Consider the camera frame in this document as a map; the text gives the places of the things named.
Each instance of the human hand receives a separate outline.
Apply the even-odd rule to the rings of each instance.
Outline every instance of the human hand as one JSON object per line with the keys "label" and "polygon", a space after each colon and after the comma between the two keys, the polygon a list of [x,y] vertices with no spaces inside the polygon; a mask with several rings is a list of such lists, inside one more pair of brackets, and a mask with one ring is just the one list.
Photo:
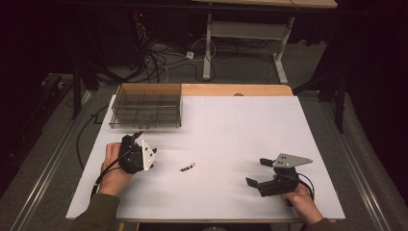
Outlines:
{"label": "human hand", "polygon": [[308,226],[323,219],[323,215],[309,195],[309,191],[302,184],[298,184],[294,192],[281,194],[281,199],[291,201],[297,216]]}
{"label": "human hand", "polygon": [[[102,164],[101,171],[105,170],[114,160],[117,159],[120,149],[120,142],[109,143],[106,145],[105,161]],[[126,187],[133,174],[126,173],[119,165],[115,163],[108,173],[104,175],[99,186],[98,193],[118,196]]]}

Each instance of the black cable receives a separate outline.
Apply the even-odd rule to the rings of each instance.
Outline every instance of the black cable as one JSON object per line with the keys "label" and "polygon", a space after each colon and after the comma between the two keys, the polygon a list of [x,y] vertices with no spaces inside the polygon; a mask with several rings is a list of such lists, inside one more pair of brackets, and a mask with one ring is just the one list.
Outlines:
{"label": "black cable", "polygon": [[272,76],[271,76],[270,78],[268,78],[269,70],[270,70],[270,67],[271,67],[271,66],[272,66],[272,62],[270,62],[269,65],[268,65],[267,74],[265,75],[265,78],[267,79],[267,81],[265,82],[265,85],[268,84],[269,81],[271,81],[271,80],[273,80],[273,79],[276,78],[276,75],[274,75],[274,74],[272,74]]}
{"label": "black cable", "polygon": [[92,33],[89,30],[88,24],[84,19],[84,16],[82,15],[82,13],[79,13],[79,15],[81,16],[82,23],[84,24],[85,29],[87,30],[87,34],[88,34],[90,40],[92,41],[93,49],[96,51],[97,56],[100,59],[100,61],[102,62],[102,64],[106,64],[106,57],[102,57],[102,55],[101,55],[101,53],[100,53],[100,51],[99,51],[99,49],[98,49],[98,47],[96,45],[95,39],[94,39]]}
{"label": "black cable", "polygon": [[186,58],[186,59],[183,59],[183,60],[181,60],[181,61],[176,61],[176,62],[174,62],[174,63],[170,63],[170,64],[167,64],[167,65],[179,64],[179,63],[181,63],[181,62],[188,61],[188,60],[189,60],[189,59]]}
{"label": "black cable", "polygon": [[153,76],[153,74],[154,74],[154,72],[156,71],[156,73],[157,73],[157,75],[156,75],[156,77],[158,78],[158,80],[157,80],[157,82],[159,83],[160,82],[160,74],[159,74],[159,72],[158,72],[158,64],[157,64],[157,61],[156,61],[156,59],[153,57],[153,56],[151,56],[151,55],[149,55],[149,57],[150,57],[150,59],[151,60],[153,60],[153,61],[150,61],[149,60],[149,62],[150,63],[153,63],[153,65],[155,66],[154,68],[151,68],[151,67],[149,67],[149,66],[147,66],[146,67],[146,74],[147,74],[147,80],[148,80],[148,82],[149,83],[151,83],[151,80],[153,80],[154,78],[152,78],[152,76]]}
{"label": "black cable", "polygon": [[156,72],[157,72],[157,76],[156,76],[156,77],[158,77],[158,83],[159,83],[159,81],[160,81],[159,77],[160,77],[160,75],[162,75],[163,72],[165,71],[165,64],[164,64],[162,61],[160,61],[160,62],[162,63],[163,69],[160,69],[157,64],[154,64],[154,65],[155,65],[155,68],[152,68],[152,67],[149,67],[149,66],[148,66],[148,64],[149,64],[150,62],[151,62],[151,61],[148,60],[148,62],[145,64],[145,65],[146,65],[146,68],[145,68],[144,70],[145,70],[145,72],[146,72],[146,76],[147,76],[147,77],[145,77],[145,78],[143,78],[143,79],[140,79],[140,80],[138,80],[138,81],[134,81],[134,82],[132,82],[132,83],[140,83],[140,82],[143,82],[143,81],[146,81],[146,80],[147,80],[149,83],[151,83],[151,81],[154,79],[154,77],[152,78],[152,76],[153,76],[153,74],[154,74],[154,70],[157,70],[157,71],[156,71]]}
{"label": "black cable", "polygon": [[154,35],[159,36],[163,41],[165,41],[165,42],[171,42],[172,44],[178,46],[178,48],[183,49],[182,52],[179,52],[177,49],[172,48],[172,49],[174,49],[175,51],[178,51],[179,53],[186,53],[187,50],[188,50],[184,44],[181,44],[181,43],[178,42],[177,40],[170,39],[168,36],[164,36],[164,35],[158,33],[157,31],[154,31],[154,32],[152,33],[152,35],[153,35],[153,36],[154,36]]}
{"label": "black cable", "polygon": [[82,163],[82,159],[81,159],[81,154],[79,152],[79,139],[81,138],[82,133],[84,132],[85,128],[88,126],[88,124],[92,121],[93,118],[95,118],[94,124],[96,124],[96,119],[98,118],[98,115],[106,108],[108,108],[109,105],[104,106],[103,108],[101,108],[96,114],[92,114],[90,115],[90,119],[87,121],[87,123],[84,125],[84,127],[82,127],[81,131],[78,134],[78,137],[76,139],[76,152],[77,152],[77,158],[78,158],[78,162],[79,165],[81,166],[81,169],[84,170],[84,164]]}
{"label": "black cable", "polygon": [[[221,50],[221,51],[222,51],[222,49],[224,49],[224,50],[234,50],[234,53],[232,55],[230,55],[230,56],[220,56],[219,55],[220,52],[217,52],[217,57],[221,58],[221,59],[232,58],[232,57],[236,56],[239,52],[242,52],[242,51],[249,51],[249,50],[252,50],[252,49],[262,49],[262,48],[266,47],[270,42],[270,40],[267,40],[267,39],[264,39],[264,40],[261,40],[261,41],[258,41],[258,40],[256,40],[256,41],[238,41],[238,40],[232,40],[232,39],[217,38],[217,40],[224,41],[226,44],[235,45],[235,47],[217,45],[217,50]],[[245,43],[253,43],[253,42],[256,42],[257,45],[245,44]]]}
{"label": "black cable", "polygon": [[168,68],[167,70],[170,71],[170,70],[172,70],[172,69],[181,67],[181,66],[183,66],[183,65],[191,65],[191,66],[193,66],[193,67],[194,67],[194,78],[197,79],[197,71],[198,71],[198,68],[197,68],[197,66],[194,65],[194,64],[179,64],[179,65],[174,66],[174,67],[172,67],[172,68]]}
{"label": "black cable", "polygon": [[156,66],[155,70],[156,70],[157,83],[159,83],[160,82],[160,74],[159,74],[158,60],[154,56],[152,56],[152,59],[153,59],[153,65]]}
{"label": "black cable", "polygon": [[306,183],[305,183],[304,181],[302,181],[302,180],[299,180],[298,182],[299,182],[300,184],[304,185],[304,186],[307,188],[307,190],[309,191],[310,197],[312,197],[312,200],[315,201],[315,192],[312,191],[312,189],[310,188],[310,186],[309,186],[308,184],[306,184]]}
{"label": "black cable", "polygon": [[116,164],[120,159],[122,159],[123,157],[127,156],[129,153],[132,153],[133,149],[129,149],[127,152],[125,152],[123,155],[121,155],[120,157],[116,158],[116,160],[112,161],[98,176],[98,178],[96,179],[95,183],[93,184],[92,187],[92,192],[90,193],[90,197],[92,197],[94,194],[96,194],[98,188],[99,188],[99,184],[102,181],[102,178],[111,170],[115,170],[118,169],[120,167],[116,167],[111,169],[111,167]]}
{"label": "black cable", "polygon": [[297,9],[300,9],[300,7],[299,7],[296,3],[293,2],[293,0],[291,0],[291,3],[292,3],[293,5],[295,5]]}
{"label": "black cable", "polygon": [[[298,175],[303,176],[304,178],[306,178],[309,181],[310,185],[312,186],[312,190],[311,190],[311,192],[313,193],[312,199],[315,200],[315,186],[313,185],[312,181],[309,179],[309,177],[303,175],[302,173],[298,173]],[[303,182],[303,185],[307,186],[308,189],[310,190],[310,187],[306,183]]]}

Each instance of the cable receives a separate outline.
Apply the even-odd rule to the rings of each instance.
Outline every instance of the cable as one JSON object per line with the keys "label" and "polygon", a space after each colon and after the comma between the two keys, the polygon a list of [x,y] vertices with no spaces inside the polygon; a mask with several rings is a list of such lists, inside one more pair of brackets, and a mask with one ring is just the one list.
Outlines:
{"label": "cable", "polygon": [[293,2],[293,0],[291,0],[291,3],[292,3],[293,5],[295,5],[297,9],[300,8],[296,3]]}
{"label": "cable", "polygon": [[79,13],[79,15],[81,16],[82,23],[84,24],[85,29],[87,30],[87,33],[88,33],[90,39],[92,40],[93,48],[96,50],[96,53],[98,54],[99,59],[102,61],[103,64],[106,64],[106,57],[103,57],[103,56],[102,56],[102,54],[100,53],[98,47],[96,46],[95,39],[94,39],[92,33],[91,33],[90,30],[89,30],[88,24],[87,24],[87,22],[85,21],[84,16],[83,16],[81,13]]}
{"label": "cable", "polygon": [[306,179],[309,181],[310,185],[312,186],[312,190],[311,190],[311,191],[310,191],[310,187],[309,187],[306,183],[304,183],[303,181],[301,181],[301,182],[302,182],[301,184],[303,184],[304,186],[306,186],[306,187],[308,188],[309,192],[312,192],[312,193],[313,193],[312,199],[315,200],[315,186],[313,185],[312,181],[309,179],[309,177],[303,175],[302,173],[298,173],[298,175],[303,176],[304,178],[306,178]]}
{"label": "cable", "polygon": [[165,67],[165,70],[167,71],[167,78],[166,78],[166,81],[165,81],[165,84],[166,84],[167,81],[168,81],[168,69],[167,69],[167,67]]}
{"label": "cable", "polygon": [[99,184],[101,183],[102,178],[103,178],[108,172],[110,172],[111,170],[115,170],[115,169],[120,168],[120,167],[116,167],[116,168],[111,169],[111,167],[112,167],[114,164],[116,164],[120,159],[122,159],[123,157],[127,156],[129,153],[132,153],[132,151],[133,151],[132,148],[129,149],[129,150],[128,150],[127,152],[125,152],[123,155],[121,155],[120,157],[116,158],[116,160],[112,161],[112,162],[101,172],[101,174],[98,176],[98,178],[96,179],[95,183],[93,184],[92,192],[90,193],[90,197],[92,197],[94,194],[96,194],[96,191],[97,191],[98,188],[99,188]]}
{"label": "cable", "polygon": [[[224,42],[225,45],[229,45],[229,44],[233,44],[234,47],[228,47],[228,46],[220,46],[217,45],[217,50],[219,49],[225,49],[225,50],[234,50],[234,53],[232,55],[229,56],[220,56],[219,52],[217,57],[221,58],[221,59],[228,59],[231,57],[236,56],[239,52],[242,51],[249,51],[252,49],[262,49],[264,47],[266,47],[269,43],[270,40],[269,39],[251,39],[248,41],[241,41],[240,39],[227,39],[227,38],[215,38],[214,39],[215,43],[218,43],[219,41]],[[246,43],[256,43],[255,45],[248,45]]]}
{"label": "cable", "polygon": [[97,124],[97,123],[96,123],[96,120],[98,119],[99,114],[100,114],[104,109],[106,109],[106,108],[108,108],[108,107],[109,107],[109,105],[106,105],[106,106],[104,106],[103,108],[101,108],[96,114],[90,115],[90,119],[85,123],[84,127],[82,127],[81,131],[80,131],[79,134],[78,134],[78,137],[77,137],[77,139],[76,139],[75,146],[76,146],[76,153],[77,153],[78,162],[79,162],[79,165],[81,166],[81,169],[82,169],[82,170],[84,170],[85,167],[84,167],[84,164],[82,163],[81,154],[80,154],[80,152],[79,152],[79,139],[81,138],[82,133],[84,132],[84,130],[85,130],[85,128],[88,126],[88,124],[92,121],[92,119],[95,118],[95,121],[94,121],[93,123],[94,123],[94,124]]}
{"label": "cable", "polygon": [[[151,76],[153,75],[154,72],[156,72],[156,78],[157,78],[157,83],[160,82],[160,75],[162,75],[163,72],[165,72],[165,62],[166,62],[166,58],[161,56],[161,55],[157,55],[155,54],[157,57],[155,57],[153,54],[149,55],[146,60],[146,74],[147,74],[147,80],[149,81],[149,83],[151,83],[151,80],[154,78],[151,78]],[[149,67],[148,64],[152,63],[154,65],[154,67]]]}
{"label": "cable", "polygon": [[155,52],[158,52],[158,53],[164,53],[167,49],[171,49],[171,50],[174,50],[174,51],[176,51],[177,53],[164,53],[164,54],[166,54],[166,55],[173,55],[173,56],[182,56],[182,57],[185,57],[186,58],[186,56],[185,55],[183,55],[183,54],[181,54],[181,53],[179,53],[176,49],[174,49],[174,48],[171,48],[171,47],[169,47],[169,46],[163,46],[163,45],[161,45],[161,44],[158,44],[158,43],[154,43],[153,44],[153,46],[162,46],[162,47],[164,47],[165,49],[164,50],[161,50],[161,51],[155,51]]}
{"label": "cable", "polygon": [[172,70],[172,69],[178,68],[178,67],[183,66],[183,65],[192,65],[192,66],[195,68],[194,78],[197,79],[197,71],[198,71],[198,68],[197,68],[197,66],[194,65],[194,64],[179,64],[179,65],[177,65],[177,66],[174,66],[174,67],[172,67],[172,68],[169,68],[168,70]]}
{"label": "cable", "polygon": [[215,45],[211,40],[206,39],[206,38],[200,38],[199,40],[197,40],[197,41],[192,45],[190,51],[192,52],[192,49],[193,49],[193,48],[195,47],[195,45],[196,45],[199,41],[201,41],[201,40],[207,40],[207,41],[209,41],[209,42],[213,45],[213,47],[214,47],[214,54],[211,56],[211,58],[213,58],[213,57],[216,55],[216,45]]}
{"label": "cable", "polygon": [[269,74],[269,70],[270,67],[272,66],[272,62],[270,62],[270,64],[268,65],[268,69],[267,69],[267,74],[265,75],[265,78],[267,79],[267,81],[265,82],[265,84],[268,84],[269,81],[273,80],[274,78],[276,78],[276,75],[272,75],[270,78],[268,78],[268,74]]}

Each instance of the white table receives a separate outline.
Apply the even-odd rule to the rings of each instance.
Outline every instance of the white table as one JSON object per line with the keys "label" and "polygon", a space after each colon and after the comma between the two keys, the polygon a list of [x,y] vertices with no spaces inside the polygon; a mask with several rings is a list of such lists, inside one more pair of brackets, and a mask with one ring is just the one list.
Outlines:
{"label": "white table", "polygon": [[[111,117],[109,110],[67,218],[76,218],[87,209],[106,144],[136,132],[111,129]],[[312,179],[323,215],[344,218],[297,97],[184,95],[182,121],[181,128],[145,130],[138,139],[158,148],[155,166],[138,172],[121,194],[118,220],[296,222],[293,208],[278,195],[261,197],[245,182],[245,177],[271,180],[272,168],[261,166],[259,159],[274,160],[281,152],[313,160],[296,170]],[[179,170],[191,163],[195,163],[192,169]]]}

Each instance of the wire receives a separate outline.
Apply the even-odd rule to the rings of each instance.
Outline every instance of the wire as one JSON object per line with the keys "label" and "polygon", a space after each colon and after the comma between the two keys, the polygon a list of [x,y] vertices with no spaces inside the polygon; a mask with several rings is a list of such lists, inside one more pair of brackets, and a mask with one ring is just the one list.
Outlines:
{"label": "wire", "polygon": [[191,65],[191,66],[193,66],[193,67],[194,67],[194,78],[198,80],[198,77],[197,77],[198,68],[197,68],[197,66],[194,65],[194,64],[179,64],[179,65],[177,65],[177,66],[174,66],[174,67],[172,67],[172,68],[169,68],[168,70],[172,70],[172,69],[181,67],[181,66],[183,66],[183,65]]}
{"label": "wire", "polygon": [[273,80],[274,78],[276,78],[276,75],[272,75],[270,78],[268,78],[268,74],[269,74],[269,70],[270,67],[272,66],[272,62],[270,62],[270,64],[268,65],[268,70],[267,70],[267,74],[265,75],[265,78],[267,79],[267,81],[265,82],[265,84],[268,84],[269,81]]}
{"label": "wire", "polygon": [[165,81],[165,84],[166,84],[167,81],[168,81],[168,69],[167,69],[167,67],[165,67],[165,66],[164,66],[164,68],[165,68],[165,70],[167,71],[167,78],[166,78],[166,81]]}
{"label": "wire", "polygon": [[90,30],[89,30],[88,24],[87,24],[87,22],[85,21],[84,16],[83,16],[81,13],[80,13],[80,16],[81,16],[82,23],[84,24],[85,29],[87,30],[87,33],[88,33],[88,35],[89,35],[89,38],[92,40],[93,48],[96,50],[96,53],[98,54],[98,57],[99,57],[99,59],[102,61],[102,63],[103,63],[103,64],[106,64],[106,57],[105,57],[105,59],[104,59],[104,57],[103,57],[102,54],[100,53],[98,47],[96,46],[95,39],[94,39],[92,33],[91,33]]}
{"label": "wire", "polygon": [[98,176],[98,178],[96,179],[96,181],[95,181],[95,183],[94,183],[94,185],[93,185],[92,192],[90,193],[90,197],[92,197],[94,194],[96,194],[96,191],[97,191],[98,188],[99,188],[99,184],[101,183],[102,178],[103,178],[108,172],[110,172],[111,170],[115,170],[115,169],[120,168],[120,167],[116,167],[116,168],[111,169],[111,167],[112,167],[114,164],[116,164],[120,159],[122,159],[123,157],[127,156],[129,153],[132,153],[132,151],[133,151],[133,149],[131,148],[131,149],[129,149],[127,152],[123,153],[123,155],[121,155],[120,157],[116,158],[116,160],[112,161],[112,162],[100,173],[100,175]]}
{"label": "wire", "polygon": [[291,0],[291,3],[292,3],[293,5],[295,5],[297,9],[300,8],[299,5],[297,5],[293,0]]}
{"label": "wire", "polygon": [[173,55],[173,56],[182,56],[182,57],[185,57],[185,58],[186,58],[185,55],[181,54],[181,53],[178,52],[176,49],[169,47],[168,45],[167,45],[167,46],[164,46],[164,45],[161,45],[161,44],[158,44],[158,43],[154,43],[153,46],[161,46],[161,47],[165,47],[165,48],[166,48],[166,49],[164,49],[164,50],[155,51],[155,52],[164,53],[167,49],[171,49],[171,50],[176,51],[177,53],[168,53],[168,52],[166,52],[166,53],[164,53],[164,54],[166,54],[166,55]]}
{"label": "wire", "polygon": [[247,41],[242,41],[240,38],[239,39],[228,39],[228,38],[217,38],[214,37],[213,41],[217,44],[217,50],[219,49],[225,49],[225,50],[234,50],[234,53],[229,56],[221,56],[219,55],[219,52],[217,53],[217,57],[221,59],[228,59],[236,56],[239,52],[242,51],[249,51],[252,49],[262,49],[265,48],[269,43],[269,39],[250,39]]}
{"label": "wire", "polygon": [[106,106],[104,106],[103,108],[101,108],[96,114],[90,115],[90,119],[85,123],[84,127],[82,127],[81,131],[80,131],[79,134],[78,134],[78,137],[77,137],[77,139],[76,139],[75,146],[76,146],[76,153],[77,153],[78,162],[79,162],[79,165],[81,166],[81,169],[82,169],[82,170],[84,170],[85,167],[84,167],[84,164],[83,164],[83,162],[82,162],[81,154],[80,154],[80,151],[79,151],[79,140],[80,140],[80,138],[81,138],[81,136],[82,136],[82,133],[84,132],[85,128],[86,128],[86,127],[88,126],[88,124],[92,121],[92,119],[93,119],[93,118],[95,119],[95,121],[93,122],[93,124],[98,124],[98,123],[96,122],[96,120],[98,119],[99,114],[100,114],[104,109],[106,109],[106,108],[108,108],[108,107],[109,107],[109,105],[106,105]]}
{"label": "wire", "polygon": [[211,56],[211,58],[213,58],[213,57],[216,55],[216,45],[215,45],[211,40],[206,39],[206,38],[200,38],[199,40],[197,40],[197,41],[192,45],[190,51],[192,52],[192,49],[193,49],[193,48],[195,47],[195,45],[196,45],[199,41],[201,41],[201,40],[207,40],[207,41],[209,41],[209,42],[213,45],[213,47],[214,47],[214,54]]}
{"label": "wire", "polygon": [[309,177],[303,175],[302,173],[298,173],[298,175],[303,176],[304,178],[306,178],[306,179],[309,181],[310,185],[312,186],[312,190],[311,190],[310,187],[309,187],[306,183],[304,183],[303,181],[301,181],[301,184],[303,183],[303,185],[305,185],[305,186],[308,188],[309,192],[312,192],[312,194],[311,194],[312,199],[315,200],[315,186],[313,185],[312,181],[309,179]]}

